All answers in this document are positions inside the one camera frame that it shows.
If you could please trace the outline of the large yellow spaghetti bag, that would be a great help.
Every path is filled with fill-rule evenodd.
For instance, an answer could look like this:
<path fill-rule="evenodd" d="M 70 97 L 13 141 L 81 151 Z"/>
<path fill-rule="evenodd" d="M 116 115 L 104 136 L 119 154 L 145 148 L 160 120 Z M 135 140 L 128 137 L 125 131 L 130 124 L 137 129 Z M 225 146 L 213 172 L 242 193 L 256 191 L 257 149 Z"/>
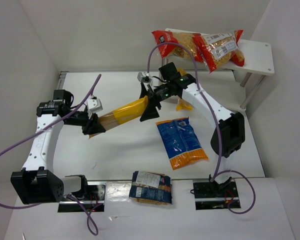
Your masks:
<path fill-rule="evenodd" d="M 107 114 L 98 116 L 98 122 L 105 128 L 106 132 L 116 128 L 124 123 L 139 118 L 142 116 L 144 110 L 148 105 L 148 98 L 145 96 L 138 100 L 135 100 L 129 104 L 126 104 L 120 108 L 117 108 Z M 99 134 L 89 135 L 92 138 Z"/>

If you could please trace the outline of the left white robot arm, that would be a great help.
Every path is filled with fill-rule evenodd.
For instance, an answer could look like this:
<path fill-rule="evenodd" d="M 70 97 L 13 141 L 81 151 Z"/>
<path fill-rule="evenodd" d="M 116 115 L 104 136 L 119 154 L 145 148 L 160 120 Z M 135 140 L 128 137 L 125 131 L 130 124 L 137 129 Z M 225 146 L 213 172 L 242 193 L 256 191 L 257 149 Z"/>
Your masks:
<path fill-rule="evenodd" d="M 10 181 L 25 205 L 58 203 L 69 194 L 80 200 L 89 193 L 88 181 L 82 174 L 63 178 L 53 173 L 57 141 L 64 125 L 79 126 L 84 135 L 104 133 L 97 112 L 103 109 L 100 99 L 88 95 L 84 110 L 73 107 L 71 92 L 55 90 L 53 99 L 41 102 L 36 109 L 37 129 L 21 171 L 11 174 Z"/>

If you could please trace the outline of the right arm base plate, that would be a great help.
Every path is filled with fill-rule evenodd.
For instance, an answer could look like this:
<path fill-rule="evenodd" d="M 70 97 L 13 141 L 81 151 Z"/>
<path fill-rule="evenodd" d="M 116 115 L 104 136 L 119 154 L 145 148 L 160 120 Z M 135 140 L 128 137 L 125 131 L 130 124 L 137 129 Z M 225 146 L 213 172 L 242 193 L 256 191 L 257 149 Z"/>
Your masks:
<path fill-rule="evenodd" d="M 217 184 L 208 179 L 194 180 L 190 193 L 194 195 L 196 210 L 227 209 L 228 204 L 233 209 L 240 209 L 240 199 L 237 185 L 234 180 Z"/>

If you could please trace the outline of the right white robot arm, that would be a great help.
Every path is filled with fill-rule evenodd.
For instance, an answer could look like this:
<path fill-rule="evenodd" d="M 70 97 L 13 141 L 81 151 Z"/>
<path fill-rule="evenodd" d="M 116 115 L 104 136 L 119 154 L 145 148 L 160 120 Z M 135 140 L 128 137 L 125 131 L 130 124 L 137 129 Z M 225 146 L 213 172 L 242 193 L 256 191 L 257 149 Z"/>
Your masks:
<path fill-rule="evenodd" d="M 207 93 L 199 82 L 197 67 L 193 74 L 183 75 L 173 62 L 169 62 L 159 68 L 159 73 L 162 81 L 159 86 L 153 86 L 154 76 L 148 71 L 137 75 L 141 84 L 140 96 L 148 99 L 140 121 L 158 118 L 161 102 L 172 96 L 178 96 L 191 104 L 214 127 L 210 146 L 217 155 L 217 160 L 210 181 L 218 185 L 225 183 L 234 172 L 227 163 L 227 158 L 238 151 L 246 139 L 244 116 L 225 108 Z"/>

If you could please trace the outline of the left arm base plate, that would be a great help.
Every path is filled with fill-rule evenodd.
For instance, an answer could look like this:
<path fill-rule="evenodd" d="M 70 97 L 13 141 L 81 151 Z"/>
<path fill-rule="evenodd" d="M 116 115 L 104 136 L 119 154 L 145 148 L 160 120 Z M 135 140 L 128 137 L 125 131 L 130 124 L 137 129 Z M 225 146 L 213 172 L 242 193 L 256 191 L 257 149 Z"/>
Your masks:
<path fill-rule="evenodd" d="M 105 195 L 106 195 L 106 182 L 105 181 L 88 181 L 87 193 L 79 195 L 73 194 L 84 208 L 89 212 L 104 212 L 105 210 Z M 83 209 L 74 200 L 63 198 L 58 205 L 58 213 L 80 213 L 84 212 Z"/>

